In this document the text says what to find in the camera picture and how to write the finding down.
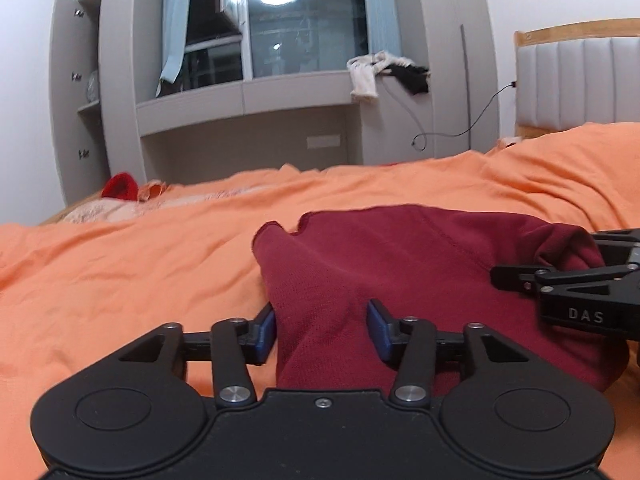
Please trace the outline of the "dark red knit sweater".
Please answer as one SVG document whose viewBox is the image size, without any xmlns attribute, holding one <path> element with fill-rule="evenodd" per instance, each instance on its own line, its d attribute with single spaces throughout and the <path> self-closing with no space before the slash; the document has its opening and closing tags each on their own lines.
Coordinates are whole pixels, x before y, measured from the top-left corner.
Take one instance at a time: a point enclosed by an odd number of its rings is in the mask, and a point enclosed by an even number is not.
<svg viewBox="0 0 640 480">
<path fill-rule="evenodd" d="M 416 205 L 317 211 L 304 214 L 294 232 L 264 224 L 253 252 L 276 314 L 283 389 L 393 385 L 368 335 L 372 299 L 443 332 L 484 323 L 598 390 L 628 364 L 625 341 L 545 326 L 533 300 L 491 285 L 498 264 L 600 266 L 596 244 L 579 226 Z"/>
</svg>

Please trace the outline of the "grey padded wooden headboard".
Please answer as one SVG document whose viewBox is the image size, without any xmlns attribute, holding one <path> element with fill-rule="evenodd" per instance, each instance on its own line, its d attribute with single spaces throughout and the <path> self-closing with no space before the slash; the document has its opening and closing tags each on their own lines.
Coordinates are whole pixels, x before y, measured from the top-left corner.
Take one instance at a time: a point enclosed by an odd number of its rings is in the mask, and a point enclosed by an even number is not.
<svg viewBox="0 0 640 480">
<path fill-rule="evenodd" d="M 639 120 L 639 20 L 611 18 L 514 34 L 515 134 Z"/>
</svg>

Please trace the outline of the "pale patterned pink bedsheet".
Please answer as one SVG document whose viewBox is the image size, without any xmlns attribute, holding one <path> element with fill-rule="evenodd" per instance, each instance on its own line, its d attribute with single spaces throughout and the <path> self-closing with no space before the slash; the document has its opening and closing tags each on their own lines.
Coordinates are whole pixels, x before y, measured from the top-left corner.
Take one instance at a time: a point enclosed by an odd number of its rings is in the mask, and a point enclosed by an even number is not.
<svg viewBox="0 0 640 480">
<path fill-rule="evenodd" d="M 271 188 L 271 184 L 228 184 L 218 186 L 216 182 L 197 185 L 168 185 L 162 188 L 160 182 L 146 184 L 137 200 L 120 198 L 90 198 L 73 206 L 69 212 L 53 223 L 85 224 L 92 222 L 121 222 L 140 218 L 149 212 L 223 200 L 235 196 Z"/>
</svg>

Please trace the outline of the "orange bed blanket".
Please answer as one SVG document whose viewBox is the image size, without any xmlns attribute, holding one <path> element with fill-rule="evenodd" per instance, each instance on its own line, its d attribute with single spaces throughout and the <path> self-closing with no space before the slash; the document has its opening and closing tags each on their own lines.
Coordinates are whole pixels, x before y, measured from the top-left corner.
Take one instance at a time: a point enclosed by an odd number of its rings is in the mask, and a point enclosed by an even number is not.
<svg viewBox="0 0 640 480">
<path fill-rule="evenodd" d="M 166 322 L 208 330 L 251 318 L 267 298 L 253 240 L 266 223 L 294 232 L 304 214 L 416 205 L 526 214 L 589 234 L 639 223 L 639 128 L 588 124 L 482 154 L 378 167 L 242 172 L 271 184 L 242 196 L 121 222 L 1 229 L 1 474 L 35 479 L 29 415 L 58 382 Z M 605 469 L 639 474 L 639 381 L 607 389 L 618 430 Z"/>
</svg>

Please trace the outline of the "bright red cloth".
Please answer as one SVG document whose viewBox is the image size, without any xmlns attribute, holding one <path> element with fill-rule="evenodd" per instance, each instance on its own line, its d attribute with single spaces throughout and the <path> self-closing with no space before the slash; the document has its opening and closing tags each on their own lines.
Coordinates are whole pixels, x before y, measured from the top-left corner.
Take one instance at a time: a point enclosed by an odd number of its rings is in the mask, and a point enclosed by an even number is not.
<svg viewBox="0 0 640 480">
<path fill-rule="evenodd" d="M 106 182 L 101 197 L 110 200 L 126 200 L 126 202 L 136 202 L 138 200 L 139 185 L 134 177 L 128 172 L 115 174 Z"/>
</svg>

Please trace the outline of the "black cloth on sill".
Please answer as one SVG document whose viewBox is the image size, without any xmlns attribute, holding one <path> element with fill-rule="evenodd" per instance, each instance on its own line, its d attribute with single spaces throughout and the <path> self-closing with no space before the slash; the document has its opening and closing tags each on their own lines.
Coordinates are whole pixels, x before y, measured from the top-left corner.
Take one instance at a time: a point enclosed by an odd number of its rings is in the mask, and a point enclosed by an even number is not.
<svg viewBox="0 0 640 480">
<path fill-rule="evenodd" d="M 430 84 L 428 83 L 430 71 L 427 67 L 392 64 L 388 66 L 388 71 L 412 96 L 430 92 Z"/>
</svg>

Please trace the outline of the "grey built-in wardrobe desk unit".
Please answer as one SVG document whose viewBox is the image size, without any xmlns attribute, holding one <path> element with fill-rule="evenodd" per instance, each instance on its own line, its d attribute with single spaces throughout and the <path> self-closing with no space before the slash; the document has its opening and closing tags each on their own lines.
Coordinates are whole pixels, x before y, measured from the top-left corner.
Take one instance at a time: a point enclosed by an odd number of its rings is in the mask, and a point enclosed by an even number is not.
<svg viewBox="0 0 640 480">
<path fill-rule="evenodd" d="M 54 0 L 49 58 L 66 203 L 113 174 L 196 183 L 291 164 L 487 151 L 499 117 L 487 0 L 213 0 L 171 94 L 164 0 Z"/>
</svg>

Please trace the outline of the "white cloth on sill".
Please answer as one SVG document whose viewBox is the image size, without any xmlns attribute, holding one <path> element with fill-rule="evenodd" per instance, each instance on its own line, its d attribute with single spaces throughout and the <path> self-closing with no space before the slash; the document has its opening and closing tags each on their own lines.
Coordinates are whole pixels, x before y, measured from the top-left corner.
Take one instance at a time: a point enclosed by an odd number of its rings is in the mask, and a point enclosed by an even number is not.
<svg viewBox="0 0 640 480">
<path fill-rule="evenodd" d="M 355 102 L 375 102 L 378 99 L 375 78 L 387 70 L 391 65 L 401 64 L 401 56 L 392 55 L 386 51 L 378 51 L 351 58 L 346 63 L 352 82 L 350 95 Z"/>
</svg>

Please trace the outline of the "right light blue curtain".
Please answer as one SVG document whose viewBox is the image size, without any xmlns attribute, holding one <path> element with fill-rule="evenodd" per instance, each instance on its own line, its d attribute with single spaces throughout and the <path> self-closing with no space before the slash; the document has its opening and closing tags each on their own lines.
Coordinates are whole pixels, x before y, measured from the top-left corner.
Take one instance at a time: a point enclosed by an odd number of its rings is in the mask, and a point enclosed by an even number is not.
<svg viewBox="0 0 640 480">
<path fill-rule="evenodd" d="M 364 0 L 369 52 L 401 54 L 396 0 Z"/>
</svg>

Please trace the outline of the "light blue curtain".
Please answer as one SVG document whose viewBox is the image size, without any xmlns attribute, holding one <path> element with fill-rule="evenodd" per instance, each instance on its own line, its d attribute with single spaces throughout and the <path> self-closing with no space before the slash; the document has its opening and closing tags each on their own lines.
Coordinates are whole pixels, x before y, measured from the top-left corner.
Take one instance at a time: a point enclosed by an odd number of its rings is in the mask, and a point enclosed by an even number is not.
<svg viewBox="0 0 640 480">
<path fill-rule="evenodd" d="M 186 48 L 190 0 L 163 0 L 162 69 L 158 77 L 156 96 L 178 79 Z"/>
<path fill-rule="evenodd" d="M 364 0 L 369 52 L 401 54 L 396 0 Z"/>
</svg>

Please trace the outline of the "large window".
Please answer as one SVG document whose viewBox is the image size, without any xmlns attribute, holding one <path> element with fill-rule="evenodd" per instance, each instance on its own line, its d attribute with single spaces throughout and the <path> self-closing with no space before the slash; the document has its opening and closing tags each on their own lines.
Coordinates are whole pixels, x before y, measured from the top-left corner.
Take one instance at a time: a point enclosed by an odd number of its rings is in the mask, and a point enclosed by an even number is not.
<svg viewBox="0 0 640 480">
<path fill-rule="evenodd" d="M 179 87 L 344 70 L 368 50 L 364 0 L 190 0 Z"/>
</svg>

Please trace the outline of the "left light blue curtain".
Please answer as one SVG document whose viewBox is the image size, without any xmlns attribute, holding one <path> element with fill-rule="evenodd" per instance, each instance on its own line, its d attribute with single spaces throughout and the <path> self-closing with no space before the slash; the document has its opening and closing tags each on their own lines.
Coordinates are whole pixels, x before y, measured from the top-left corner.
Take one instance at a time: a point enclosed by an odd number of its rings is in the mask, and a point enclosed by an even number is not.
<svg viewBox="0 0 640 480">
<path fill-rule="evenodd" d="M 186 48 L 190 0 L 163 0 L 162 69 L 158 77 L 156 96 L 178 79 Z"/>
</svg>

